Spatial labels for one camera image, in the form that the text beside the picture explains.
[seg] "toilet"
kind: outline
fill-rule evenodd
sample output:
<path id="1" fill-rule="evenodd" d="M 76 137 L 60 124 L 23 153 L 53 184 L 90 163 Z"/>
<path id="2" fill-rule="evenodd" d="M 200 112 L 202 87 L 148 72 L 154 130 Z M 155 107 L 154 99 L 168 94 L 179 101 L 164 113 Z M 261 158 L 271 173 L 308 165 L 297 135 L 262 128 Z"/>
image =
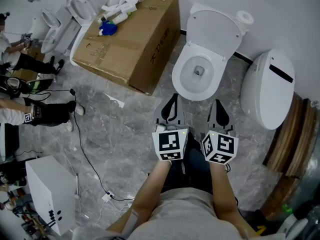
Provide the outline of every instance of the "toilet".
<path id="1" fill-rule="evenodd" d="M 70 52 L 71 64 L 78 66 L 72 58 L 91 23 L 98 15 L 98 7 L 94 5 L 92 0 L 66 0 L 66 6 L 81 26 Z"/>
<path id="2" fill-rule="evenodd" d="M 27 33 L 32 33 L 32 39 L 44 40 L 50 27 L 44 21 L 40 14 L 32 18 L 31 28 Z"/>
<path id="3" fill-rule="evenodd" d="M 211 97 L 241 41 L 241 30 L 229 16 L 206 5 L 193 4 L 186 44 L 172 71 L 176 91 L 191 101 Z"/>
<path id="4" fill-rule="evenodd" d="M 240 94 L 245 114 L 268 130 L 285 120 L 295 90 L 295 70 L 283 51 L 272 49 L 248 69 Z"/>
<path id="5" fill-rule="evenodd" d="M 61 7 L 55 14 L 44 8 L 41 16 L 50 27 L 43 40 L 41 52 L 46 54 L 55 50 L 64 54 L 78 33 L 80 25 L 72 19 L 71 13 L 65 7 Z"/>

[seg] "white marker cube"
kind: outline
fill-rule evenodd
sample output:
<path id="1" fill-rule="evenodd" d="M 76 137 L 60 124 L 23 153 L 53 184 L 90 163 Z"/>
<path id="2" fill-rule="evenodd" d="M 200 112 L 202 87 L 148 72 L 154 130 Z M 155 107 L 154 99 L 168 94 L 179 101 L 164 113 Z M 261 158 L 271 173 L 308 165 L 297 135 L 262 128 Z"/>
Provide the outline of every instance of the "white marker cube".
<path id="1" fill-rule="evenodd" d="M 239 139 L 210 130 L 202 140 L 202 152 L 205 160 L 226 165 L 237 155 Z"/>
<path id="2" fill-rule="evenodd" d="M 184 158 L 189 129 L 153 132 L 155 153 L 159 160 L 179 160 Z"/>

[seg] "dark pants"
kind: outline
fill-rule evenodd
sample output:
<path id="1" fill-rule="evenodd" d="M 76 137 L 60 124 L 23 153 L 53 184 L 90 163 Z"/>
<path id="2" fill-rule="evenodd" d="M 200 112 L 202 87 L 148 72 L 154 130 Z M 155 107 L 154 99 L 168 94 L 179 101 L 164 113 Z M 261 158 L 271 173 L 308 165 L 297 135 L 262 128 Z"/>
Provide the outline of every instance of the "dark pants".
<path id="1" fill-rule="evenodd" d="M 205 160 L 200 144 L 191 133 L 188 134 L 183 160 L 172 161 L 161 192 L 178 188 L 195 188 L 212 194 L 209 162 Z"/>
<path id="2" fill-rule="evenodd" d="M 33 159 L 35 158 L 0 164 L 0 172 L 5 174 L 7 180 L 9 181 L 8 183 L 11 185 L 27 175 L 26 161 Z"/>
<path id="3" fill-rule="evenodd" d="M 32 126 L 58 126 L 68 122 L 70 115 L 76 109 L 76 102 L 69 101 L 65 104 L 45 104 L 41 101 L 24 98 L 25 105 L 34 104 L 41 109 L 41 118 L 35 117 L 31 122 L 26 124 Z"/>
<path id="4" fill-rule="evenodd" d="M 19 69 L 32 70 L 41 74 L 55 74 L 57 72 L 55 67 L 50 63 L 38 61 L 35 58 L 23 53 L 21 53 L 16 66 L 13 68 L 13 70 Z"/>

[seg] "leg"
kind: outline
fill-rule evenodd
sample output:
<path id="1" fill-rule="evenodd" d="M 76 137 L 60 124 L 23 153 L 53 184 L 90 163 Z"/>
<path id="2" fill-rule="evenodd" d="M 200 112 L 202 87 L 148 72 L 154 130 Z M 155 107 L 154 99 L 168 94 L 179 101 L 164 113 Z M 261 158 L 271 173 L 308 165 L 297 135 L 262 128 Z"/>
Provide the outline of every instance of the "leg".
<path id="1" fill-rule="evenodd" d="M 212 180 L 209 162 L 201 152 L 200 144 L 191 133 L 183 157 L 185 173 L 189 178 L 189 186 L 212 194 Z"/>
<path id="2" fill-rule="evenodd" d="M 56 74 L 57 70 L 50 63 L 38 61 L 35 58 L 21 53 L 20 58 L 13 70 L 26 69 L 41 74 Z"/>
<path id="3" fill-rule="evenodd" d="M 76 102 L 69 101 L 66 104 L 45 104 L 41 101 L 25 98 L 25 104 L 32 103 L 41 108 L 41 118 L 35 118 L 32 122 L 27 123 L 33 126 L 58 126 L 68 122 L 70 114 L 75 111 Z"/>
<path id="4" fill-rule="evenodd" d="M 161 193 L 166 192 L 168 190 L 186 187 L 181 163 L 182 163 L 182 160 L 172 161 L 172 166 L 169 170 L 168 175 L 166 176 Z"/>

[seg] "white wall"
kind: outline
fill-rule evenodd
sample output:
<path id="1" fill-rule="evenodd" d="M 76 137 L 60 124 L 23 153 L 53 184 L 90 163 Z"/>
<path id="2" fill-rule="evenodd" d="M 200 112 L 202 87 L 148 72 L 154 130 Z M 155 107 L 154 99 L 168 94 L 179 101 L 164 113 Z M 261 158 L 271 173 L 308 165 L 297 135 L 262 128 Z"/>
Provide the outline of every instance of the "white wall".
<path id="1" fill-rule="evenodd" d="M 304 98 L 320 100 L 320 0 L 179 0 L 182 29 L 187 28 L 189 10 L 194 2 L 230 15 L 235 15 L 239 10 L 250 12 L 255 22 L 243 38 L 238 52 L 253 60 L 272 48 L 284 50 L 295 67 L 296 91 Z M 59 3 L 63 0 L 33 3 L 27 0 L 0 0 L 0 8 L 3 12 L 12 12 L 7 21 L 7 31 L 22 33 L 29 30 L 29 18 L 36 11 L 41 7 L 57 9 Z"/>

